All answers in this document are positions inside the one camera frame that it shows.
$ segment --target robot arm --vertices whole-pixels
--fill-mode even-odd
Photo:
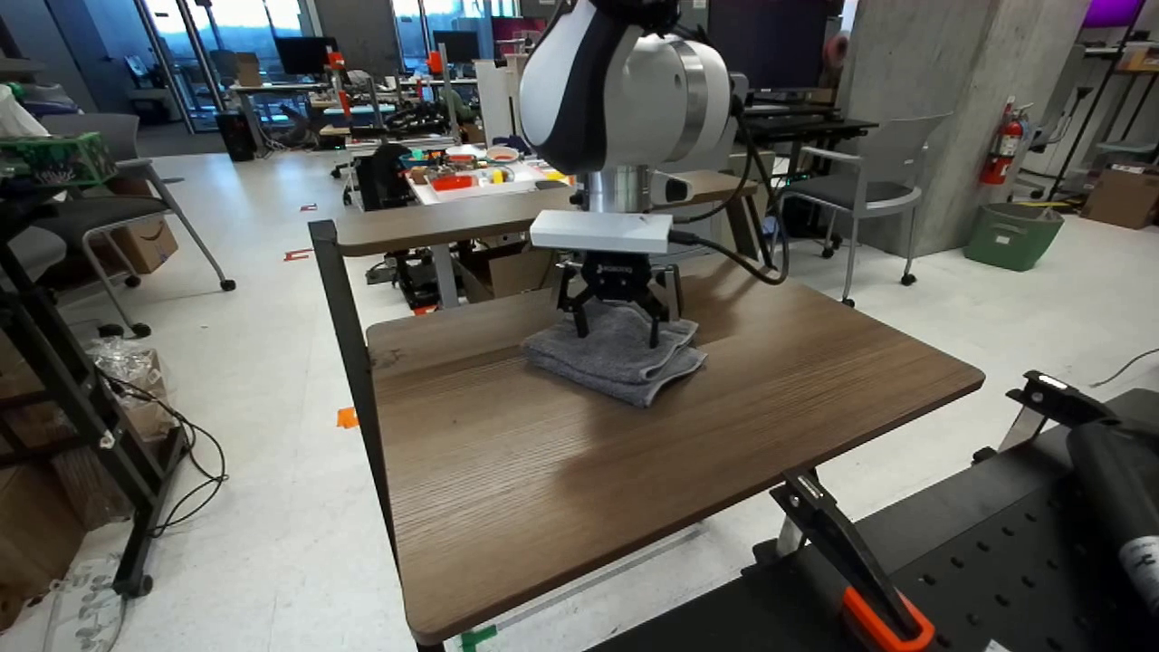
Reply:
[[[520,77],[520,131],[558,172],[691,172],[725,159],[730,80],[678,36],[678,0],[566,0]]]

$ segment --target orange clamp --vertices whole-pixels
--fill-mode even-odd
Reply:
[[[841,609],[845,615],[874,643],[878,652],[928,652],[935,645],[935,624],[900,593],[904,614],[916,624],[916,634],[909,643],[898,638],[893,627],[888,627],[877,609],[855,591],[845,586]]]

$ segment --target concrete floor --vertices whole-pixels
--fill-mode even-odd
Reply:
[[[353,432],[334,412],[348,383],[319,291],[313,260],[281,260],[308,248],[308,221],[366,221],[339,206],[328,168],[339,155],[267,155],[232,168],[224,155],[159,159],[185,179],[172,196],[237,278],[218,293],[208,267],[179,235],[165,267],[125,293],[156,334],[170,401],[229,448],[232,481],[195,522],[152,550],[156,591],[130,607],[119,652],[313,652],[407,648],[400,593],[372,505]],[[963,364],[983,387],[904,425],[831,464],[823,481],[860,520],[960,468],[998,444],[1014,407],[1006,387],[1026,369],[1049,369],[1079,387],[1159,346],[1159,230],[1127,234],[1072,219],[1034,272],[998,272],[954,252],[921,256],[916,288],[898,288],[900,260],[860,252],[858,310]],[[835,293],[845,265],[795,248],[793,276]],[[363,319],[406,319],[393,291],[357,288]],[[69,310],[91,334],[107,310],[91,296]],[[1094,393],[1159,387],[1159,359]],[[730,579],[756,540],[779,532],[779,510],[752,498],[614,576],[587,579],[551,607],[502,615],[481,648],[587,648],[668,607]]]

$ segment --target gray cloth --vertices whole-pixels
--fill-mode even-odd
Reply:
[[[590,334],[578,339],[573,317],[561,317],[520,346],[523,359],[628,407],[653,407],[666,383],[704,364],[704,353],[691,348],[698,328],[686,319],[662,324],[656,348],[653,324],[632,306],[590,306],[587,328]]]

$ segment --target bag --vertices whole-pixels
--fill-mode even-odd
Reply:
[[[353,159],[353,179],[363,194],[363,211],[406,206],[414,189],[406,180],[407,149],[381,145],[372,155]]]

